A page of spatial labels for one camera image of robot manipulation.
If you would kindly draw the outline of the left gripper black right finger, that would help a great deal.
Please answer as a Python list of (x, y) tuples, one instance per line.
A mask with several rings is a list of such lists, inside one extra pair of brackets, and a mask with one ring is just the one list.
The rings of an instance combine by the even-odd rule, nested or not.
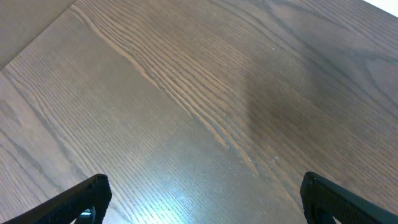
[(300, 195), (308, 224), (397, 224), (396, 214), (314, 172), (305, 173)]

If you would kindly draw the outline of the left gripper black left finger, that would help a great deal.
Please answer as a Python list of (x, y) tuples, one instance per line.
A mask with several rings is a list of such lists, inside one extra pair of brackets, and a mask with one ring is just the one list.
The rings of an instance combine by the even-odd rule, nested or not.
[(108, 177), (96, 174), (4, 224), (102, 224), (111, 197)]

